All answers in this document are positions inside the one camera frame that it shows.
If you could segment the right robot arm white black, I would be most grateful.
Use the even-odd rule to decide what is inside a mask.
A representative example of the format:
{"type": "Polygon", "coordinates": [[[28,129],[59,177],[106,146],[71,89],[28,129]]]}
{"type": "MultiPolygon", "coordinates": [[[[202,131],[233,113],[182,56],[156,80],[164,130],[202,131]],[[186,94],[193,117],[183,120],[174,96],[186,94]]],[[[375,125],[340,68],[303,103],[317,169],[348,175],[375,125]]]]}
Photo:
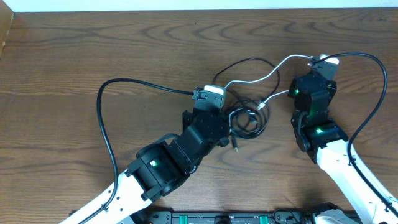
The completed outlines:
{"type": "Polygon", "coordinates": [[[397,199],[366,167],[347,134],[328,116],[336,83],[319,73],[295,77],[288,96],[296,142],[340,188],[363,223],[397,223],[397,199]]]}

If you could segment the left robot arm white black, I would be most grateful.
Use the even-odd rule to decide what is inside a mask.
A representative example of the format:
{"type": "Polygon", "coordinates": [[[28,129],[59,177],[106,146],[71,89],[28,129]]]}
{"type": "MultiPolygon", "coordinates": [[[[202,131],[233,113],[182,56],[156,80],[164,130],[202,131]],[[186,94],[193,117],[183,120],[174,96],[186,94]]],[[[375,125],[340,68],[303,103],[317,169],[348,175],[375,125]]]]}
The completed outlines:
{"type": "Polygon", "coordinates": [[[63,221],[119,223],[180,187],[216,146],[229,143],[229,120],[224,114],[184,112],[190,125],[170,143],[141,149],[136,160],[94,200],[63,221]]]}

